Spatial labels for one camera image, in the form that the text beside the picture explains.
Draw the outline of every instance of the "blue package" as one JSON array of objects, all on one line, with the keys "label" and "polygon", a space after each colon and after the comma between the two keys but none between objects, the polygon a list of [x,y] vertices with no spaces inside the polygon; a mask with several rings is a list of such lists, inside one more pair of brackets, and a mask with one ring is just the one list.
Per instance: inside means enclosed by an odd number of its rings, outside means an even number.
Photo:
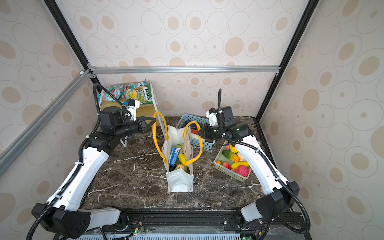
[{"label": "blue package", "polygon": [[179,157],[179,154],[181,152],[181,148],[179,147],[172,147],[172,154],[169,159],[169,165],[175,166],[176,160]]}]

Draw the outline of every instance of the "bag handle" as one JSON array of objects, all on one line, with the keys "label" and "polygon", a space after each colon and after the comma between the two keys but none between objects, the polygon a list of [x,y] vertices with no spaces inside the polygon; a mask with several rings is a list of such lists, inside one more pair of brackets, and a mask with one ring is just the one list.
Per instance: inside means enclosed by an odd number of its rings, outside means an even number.
[{"label": "bag handle", "polygon": [[[166,131],[165,138],[166,138],[166,140],[168,141],[168,140],[169,140],[169,136],[168,136],[168,128],[167,128],[167,122],[166,122],[166,119],[165,119],[165,117],[164,117],[160,112],[155,112],[155,114],[153,114],[153,117],[155,118],[157,115],[160,115],[160,116],[163,118],[164,125],[165,125],[165,131]],[[153,141],[155,142],[155,146],[156,146],[157,151],[159,152],[161,158],[163,159],[163,162],[164,162],[165,164],[167,164],[167,159],[166,159],[166,157],[164,156],[164,154],[161,152],[161,150],[160,150],[160,148],[159,148],[159,145],[157,144],[157,137],[156,137],[156,122],[152,125],[152,135],[153,135]]]},{"label": "bag handle", "polygon": [[[184,139],[185,136],[187,135],[187,129],[188,129],[188,127],[189,127],[191,124],[193,124],[193,123],[196,124],[196,126],[197,126],[197,130],[198,130],[198,131],[201,129],[201,128],[200,128],[200,125],[199,125],[196,121],[191,121],[191,122],[189,122],[189,123],[185,126],[184,133],[183,133],[183,139]],[[200,136],[199,136],[199,143],[200,143],[200,152],[199,152],[199,154],[198,154],[195,158],[193,158],[193,159],[188,160],[187,162],[185,162],[185,164],[189,165],[189,164],[195,162],[196,160],[198,160],[198,159],[200,158],[200,156],[201,156],[201,154],[202,154],[202,152],[203,152],[203,139],[202,139]]]}]

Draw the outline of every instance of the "plastic basket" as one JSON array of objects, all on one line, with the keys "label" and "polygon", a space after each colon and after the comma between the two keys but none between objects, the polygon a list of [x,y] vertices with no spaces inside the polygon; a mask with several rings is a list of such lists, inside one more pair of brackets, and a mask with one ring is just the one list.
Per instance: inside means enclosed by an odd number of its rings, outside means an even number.
[{"label": "plastic basket", "polygon": [[[189,114],[183,114],[183,116],[181,116],[179,122],[176,125],[176,129],[180,129],[182,127],[185,127],[186,126],[185,121],[187,121],[187,120],[196,121],[198,123],[209,123],[209,120],[206,118],[200,118],[200,117],[196,117],[196,116],[189,115]],[[212,149],[212,146],[215,144],[215,142],[216,142],[215,140],[213,143],[203,142],[203,148]],[[194,146],[200,147],[200,143],[197,139],[191,138],[191,144]]]},{"label": "plastic basket", "polygon": [[232,162],[231,160],[229,160],[228,158],[224,157],[222,152],[223,150],[225,149],[225,147],[222,147],[219,151],[219,153],[217,154],[216,158],[215,158],[215,168],[223,173],[225,173],[226,175],[230,176],[231,178],[234,178],[236,180],[238,180],[239,182],[245,182],[245,180],[247,180],[249,178],[249,175],[251,174],[252,172],[252,169],[249,167],[249,173],[248,173],[248,176],[247,177],[243,177],[241,176],[240,174],[237,174],[235,173],[234,171],[232,170],[229,170],[228,168],[226,167],[223,167],[221,166],[220,164],[217,164],[216,161],[221,161],[221,162],[228,162],[229,165],[232,165]]}]

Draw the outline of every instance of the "brown marble surface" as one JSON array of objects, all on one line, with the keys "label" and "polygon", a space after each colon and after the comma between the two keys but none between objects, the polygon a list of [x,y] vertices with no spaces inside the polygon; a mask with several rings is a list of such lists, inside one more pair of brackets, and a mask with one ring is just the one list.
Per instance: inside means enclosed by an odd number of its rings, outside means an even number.
[{"label": "brown marble surface", "polygon": [[[179,117],[166,117],[168,125],[176,126]],[[258,133],[251,117],[236,117]],[[157,127],[157,141],[161,147],[164,138]],[[213,161],[223,140],[212,150],[204,149],[194,163],[194,192],[167,192],[166,170],[153,143],[152,131],[138,134],[128,143],[116,147],[114,154],[95,176],[84,209],[104,207],[242,207],[263,196],[254,173],[241,183],[214,169]],[[199,152],[194,148],[194,155]]]}]

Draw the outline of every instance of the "wallpaper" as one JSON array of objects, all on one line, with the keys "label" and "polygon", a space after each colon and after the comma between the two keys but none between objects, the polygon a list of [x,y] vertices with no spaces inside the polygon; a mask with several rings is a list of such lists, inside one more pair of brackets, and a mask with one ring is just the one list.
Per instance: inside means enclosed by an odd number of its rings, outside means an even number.
[{"label": "wallpaper", "polygon": [[279,65],[307,0],[56,0],[93,66]]},{"label": "wallpaper", "polygon": [[[0,177],[0,240],[23,240],[44,203],[78,160],[78,149],[96,124],[92,83],[86,80]],[[34,240],[51,240],[40,225]]]},{"label": "wallpaper", "polygon": [[221,106],[231,106],[234,116],[255,117],[274,76],[275,73],[98,74],[104,86],[153,82],[165,116],[205,116],[210,108],[217,108],[217,92],[221,88]]},{"label": "wallpaper", "polygon": [[384,236],[383,24],[382,0],[322,1],[262,118],[314,240]]},{"label": "wallpaper", "polygon": [[40,1],[0,2],[0,154],[80,69]]}]

